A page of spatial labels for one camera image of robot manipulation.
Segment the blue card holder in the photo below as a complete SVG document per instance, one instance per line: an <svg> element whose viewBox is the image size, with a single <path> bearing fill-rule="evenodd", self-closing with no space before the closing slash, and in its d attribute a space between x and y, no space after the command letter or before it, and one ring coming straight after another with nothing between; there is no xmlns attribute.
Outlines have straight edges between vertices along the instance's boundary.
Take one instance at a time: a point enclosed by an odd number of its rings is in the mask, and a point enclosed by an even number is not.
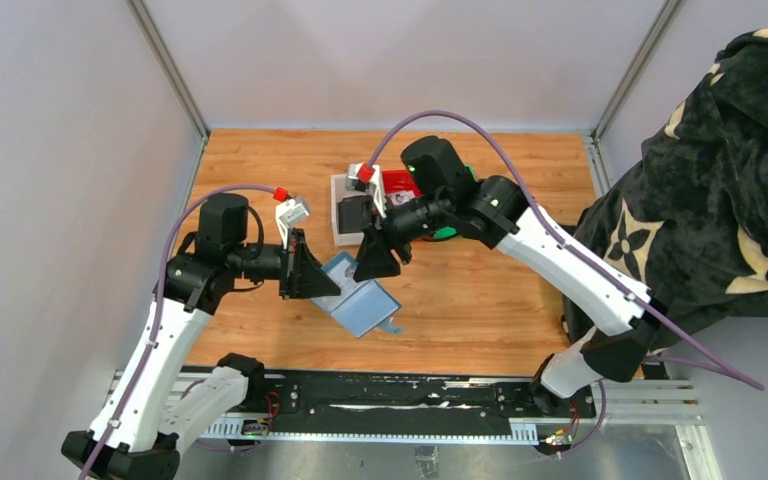
<svg viewBox="0 0 768 480"><path fill-rule="evenodd" d="M373 330L401 334L403 329L392 323L401 303L377 280L355 281L356 267L356 259L348 252L335 255L322 271L341 288L341 294L313 298L312 302L355 338Z"/></svg>

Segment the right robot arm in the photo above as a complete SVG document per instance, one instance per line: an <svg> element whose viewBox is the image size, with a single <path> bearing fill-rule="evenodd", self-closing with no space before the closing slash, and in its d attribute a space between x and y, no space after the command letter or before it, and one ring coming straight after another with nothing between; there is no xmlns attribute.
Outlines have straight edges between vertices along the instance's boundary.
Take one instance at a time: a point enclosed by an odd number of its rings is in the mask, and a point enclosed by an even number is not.
<svg viewBox="0 0 768 480"><path fill-rule="evenodd" d="M529 267L592 323L544 361L532 381L534 395L568 399L598 380L635 376L658 329L643 282L586 249L511 179L476 179L448 140L425 136L406 147L401 160L420 194L385 208L365 227L354 280L400 275L413 241L451 227Z"/></svg>

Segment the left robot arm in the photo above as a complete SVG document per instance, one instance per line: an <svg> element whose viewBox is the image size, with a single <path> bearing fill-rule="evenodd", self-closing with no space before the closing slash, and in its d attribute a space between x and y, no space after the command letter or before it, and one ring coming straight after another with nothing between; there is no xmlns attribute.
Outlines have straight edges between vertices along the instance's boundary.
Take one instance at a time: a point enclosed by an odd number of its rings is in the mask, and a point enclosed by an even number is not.
<svg viewBox="0 0 768 480"><path fill-rule="evenodd" d="M192 206L194 231L174 227L164 247L154 297L140 340L101 412L85 430L67 434L61 447L84 479L171 479L184 453L222 415L235 408L258 414L254 432L266 435L283 401L265 378L262 362L224 356L174 405L168 398L195 341L222 299L274 281L284 299L336 296L340 288L310 251L300 224L307 202L277 188L280 240L248 240L261 217L242 186L208 194Z"/></svg>

